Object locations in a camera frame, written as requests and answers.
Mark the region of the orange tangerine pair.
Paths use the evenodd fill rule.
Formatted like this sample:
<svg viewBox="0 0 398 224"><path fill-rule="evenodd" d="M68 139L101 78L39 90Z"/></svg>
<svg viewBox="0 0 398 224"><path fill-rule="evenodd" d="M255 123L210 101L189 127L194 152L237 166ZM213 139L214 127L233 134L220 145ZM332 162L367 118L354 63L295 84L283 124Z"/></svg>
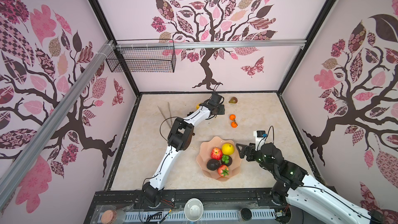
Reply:
<svg viewBox="0 0 398 224"><path fill-rule="evenodd" d="M229 118L230 118L230 120L231 120L231 127L232 127L232 128L237 128L237 127L238 127L238 124L237 124L237 122L236 122L236 116L235 116L234 114L231 114L231 115L229 116Z"/></svg>

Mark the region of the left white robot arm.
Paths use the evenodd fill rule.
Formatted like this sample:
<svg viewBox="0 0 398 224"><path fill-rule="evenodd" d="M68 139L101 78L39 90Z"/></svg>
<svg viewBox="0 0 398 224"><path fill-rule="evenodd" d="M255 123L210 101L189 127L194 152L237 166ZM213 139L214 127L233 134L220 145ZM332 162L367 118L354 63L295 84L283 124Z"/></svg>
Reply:
<svg viewBox="0 0 398 224"><path fill-rule="evenodd" d="M169 173L183 151L188 149L194 136L194 127L204 120L210 120L225 114L224 97L213 92L207 100L199 104L199 108L186 117L170 117L174 119L170 132L165 138L166 152L152 177L143 181L142 194L147 204L157 207L162 199Z"/></svg>

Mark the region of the dark avocado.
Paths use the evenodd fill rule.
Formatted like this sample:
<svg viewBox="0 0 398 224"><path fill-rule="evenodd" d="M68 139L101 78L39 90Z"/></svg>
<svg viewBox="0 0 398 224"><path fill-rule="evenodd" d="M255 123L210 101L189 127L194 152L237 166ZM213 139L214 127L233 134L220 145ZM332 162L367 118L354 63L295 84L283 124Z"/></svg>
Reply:
<svg viewBox="0 0 398 224"><path fill-rule="evenodd" d="M220 168L221 162L217 159L210 159L208 160L206 167L210 171L216 171Z"/></svg>

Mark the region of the red apple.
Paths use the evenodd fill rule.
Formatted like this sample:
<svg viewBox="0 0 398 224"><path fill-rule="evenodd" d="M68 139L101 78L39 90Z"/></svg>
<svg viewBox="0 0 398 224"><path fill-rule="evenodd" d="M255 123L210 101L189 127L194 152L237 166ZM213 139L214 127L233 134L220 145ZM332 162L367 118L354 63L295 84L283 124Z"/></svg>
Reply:
<svg viewBox="0 0 398 224"><path fill-rule="evenodd" d="M223 156L223 152L220 148L215 147L212 149L210 157L215 160L221 160Z"/></svg>

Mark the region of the white cup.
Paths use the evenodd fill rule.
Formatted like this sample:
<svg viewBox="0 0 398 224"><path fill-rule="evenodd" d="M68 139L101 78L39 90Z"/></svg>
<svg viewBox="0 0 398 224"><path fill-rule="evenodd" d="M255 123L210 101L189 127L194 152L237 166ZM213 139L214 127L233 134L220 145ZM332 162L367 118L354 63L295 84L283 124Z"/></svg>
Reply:
<svg viewBox="0 0 398 224"><path fill-rule="evenodd" d="M200 220L203 216L203 213L204 213L203 203L197 198L192 198L188 200L184 206L184 215L186 219L191 223Z"/></svg>

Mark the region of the red strawberry fruit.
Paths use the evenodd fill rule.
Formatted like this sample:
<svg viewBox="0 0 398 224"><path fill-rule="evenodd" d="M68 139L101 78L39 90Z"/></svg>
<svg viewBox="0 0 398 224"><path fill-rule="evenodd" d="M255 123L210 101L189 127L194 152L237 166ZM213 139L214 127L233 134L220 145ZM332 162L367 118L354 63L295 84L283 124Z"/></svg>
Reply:
<svg viewBox="0 0 398 224"><path fill-rule="evenodd" d="M226 165L223 164L222 166L220 166L218 168L217 172L220 177L226 177L226 176L229 176L230 170Z"/></svg>

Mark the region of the large yellow lemon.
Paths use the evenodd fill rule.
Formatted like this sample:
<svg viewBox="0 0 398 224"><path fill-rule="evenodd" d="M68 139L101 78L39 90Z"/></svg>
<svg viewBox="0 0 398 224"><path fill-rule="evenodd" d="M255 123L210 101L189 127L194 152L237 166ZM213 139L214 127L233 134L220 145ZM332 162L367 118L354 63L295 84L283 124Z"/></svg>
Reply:
<svg viewBox="0 0 398 224"><path fill-rule="evenodd" d="M230 143L224 143L221 147L221 151L223 155L230 156L234 154L235 148L233 144Z"/></svg>

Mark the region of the black round cap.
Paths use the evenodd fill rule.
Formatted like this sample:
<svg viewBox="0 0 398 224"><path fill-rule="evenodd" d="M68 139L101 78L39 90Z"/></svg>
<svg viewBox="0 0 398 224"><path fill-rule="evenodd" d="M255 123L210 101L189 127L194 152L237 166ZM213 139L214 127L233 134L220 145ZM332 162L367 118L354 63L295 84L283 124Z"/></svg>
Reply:
<svg viewBox="0 0 398 224"><path fill-rule="evenodd" d="M240 210L240 215L243 221L249 221L252 219L252 212L248 208L243 208Z"/></svg>

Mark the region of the aluminium rail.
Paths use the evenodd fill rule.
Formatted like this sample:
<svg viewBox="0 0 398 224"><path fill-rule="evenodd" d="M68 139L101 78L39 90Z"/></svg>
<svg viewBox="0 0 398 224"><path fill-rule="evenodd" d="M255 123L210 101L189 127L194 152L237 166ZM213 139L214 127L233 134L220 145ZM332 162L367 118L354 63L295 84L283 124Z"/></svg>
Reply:
<svg viewBox="0 0 398 224"><path fill-rule="evenodd" d="M242 41L205 41L181 42L172 40L165 43L150 43L150 39L118 40L118 48L162 48L162 49L190 49L190 48L240 48L240 47L278 47L299 46L304 47L305 39L271 39L271 40L242 40Z"/></svg>
<svg viewBox="0 0 398 224"><path fill-rule="evenodd" d="M1 178L1 207L4 207L7 203L12 193L26 176L37 157L57 130L58 126L69 113L73 104L82 94L84 87L89 84L97 69L106 60L108 55L113 52L114 47L115 42L113 40L108 40L103 44L100 50L95 54L93 61L89 63L82 75L79 76L65 97L57 105L54 112L38 129L37 134L3 175Z"/></svg>

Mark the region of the pink scalloped fruit bowl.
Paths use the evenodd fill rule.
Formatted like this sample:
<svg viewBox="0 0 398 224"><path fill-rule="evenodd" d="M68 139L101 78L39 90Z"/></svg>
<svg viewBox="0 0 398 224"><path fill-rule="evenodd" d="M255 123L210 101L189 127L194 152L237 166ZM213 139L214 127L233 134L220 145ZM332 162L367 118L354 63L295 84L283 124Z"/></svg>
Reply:
<svg viewBox="0 0 398 224"><path fill-rule="evenodd" d="M233 159L232 164L228 167L230 172L229 176L226 177L220 177L217 170L216 171L210 171L207 169L206 164L208 160L211 159L210 154L213 148L218 147L221 149L222 145L224 143L230 143L234 145L235 151L234 154L230 155ZM197 163L202 171L202 173L209 178L216 179L219 181L227 181L233 176L238 175L241 172L241 161L242 159L239 157L237 148L235 146L235 143L232 140L223 140L220 137L216 136L213 139L211 139L208 142L203 142L200 146L200 152L199 155L197 156Z"/></svg>

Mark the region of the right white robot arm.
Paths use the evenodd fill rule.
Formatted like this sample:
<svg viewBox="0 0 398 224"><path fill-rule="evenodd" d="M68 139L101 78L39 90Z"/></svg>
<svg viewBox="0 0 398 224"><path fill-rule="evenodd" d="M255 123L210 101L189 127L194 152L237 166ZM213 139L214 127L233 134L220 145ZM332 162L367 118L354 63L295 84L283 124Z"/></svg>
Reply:
<svg viewBox="0 0 398 224"><path fill-rule="evenodd" d="M382 224L382 213L344 199L297 164L286 160L273 143L236 144L240 158L255 161L276 180L270 192L277 205L295 206L326 224Z"/></svg>

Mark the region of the dark purple mangosteen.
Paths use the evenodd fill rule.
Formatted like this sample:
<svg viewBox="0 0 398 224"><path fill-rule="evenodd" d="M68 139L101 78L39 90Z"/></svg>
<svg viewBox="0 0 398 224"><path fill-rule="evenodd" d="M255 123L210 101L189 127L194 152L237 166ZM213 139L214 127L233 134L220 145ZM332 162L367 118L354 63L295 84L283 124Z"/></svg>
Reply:
<svg viewBox="0 0 398 224"><path fill-rule="evenodd" d="M231 156L223 155L221 158L222 165L225 165L227 167L229 167L232 164L232 162L233 162L233 159Z"/></svg>

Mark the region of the aluminium rail left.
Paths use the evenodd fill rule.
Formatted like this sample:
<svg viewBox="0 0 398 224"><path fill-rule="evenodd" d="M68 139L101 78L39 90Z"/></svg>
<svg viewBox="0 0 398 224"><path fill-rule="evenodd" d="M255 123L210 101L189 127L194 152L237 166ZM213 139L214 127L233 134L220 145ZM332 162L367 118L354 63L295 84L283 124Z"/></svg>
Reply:
<svg viewBox="0 0 398 224"><path fill-rule="evenodd" d="M12 193L26 176L37 157L57 130L58 126L69 113L73 104L82 94L84 87L89 84L97 69L106 60L108 55L113 52L114 47L115 42L113 40L108 40L103 44L100 50L95 54L93 61L89 63L82 75L79 76L65 97L57 105L54 112L38 129L37 134L3 175L1 178L1 207L4 207L7 203Z"/></svg>

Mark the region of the brown green pear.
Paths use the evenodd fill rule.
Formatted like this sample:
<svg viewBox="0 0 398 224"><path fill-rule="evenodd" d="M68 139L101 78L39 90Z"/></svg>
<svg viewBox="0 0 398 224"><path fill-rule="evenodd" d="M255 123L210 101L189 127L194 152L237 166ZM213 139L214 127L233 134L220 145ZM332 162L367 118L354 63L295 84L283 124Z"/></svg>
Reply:
<svg viewBox="0 0 398 224"><path fill-rule="evenodd" d="M236 104L238 102L238 99L236 97L231 97L231 99L229 100L230 104Z"/></svg>

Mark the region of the pink round lid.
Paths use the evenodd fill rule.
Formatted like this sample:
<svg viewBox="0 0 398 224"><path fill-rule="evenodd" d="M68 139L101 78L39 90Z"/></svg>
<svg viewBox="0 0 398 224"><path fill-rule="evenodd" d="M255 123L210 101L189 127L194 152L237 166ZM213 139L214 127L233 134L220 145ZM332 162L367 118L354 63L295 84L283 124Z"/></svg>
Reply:
<svg viewBox="0 0 398 224"><path fill-rule="evenodd" d="M114 224L117 220L117 211L115 210L106 210L101 216L102 224Z"/></svg>

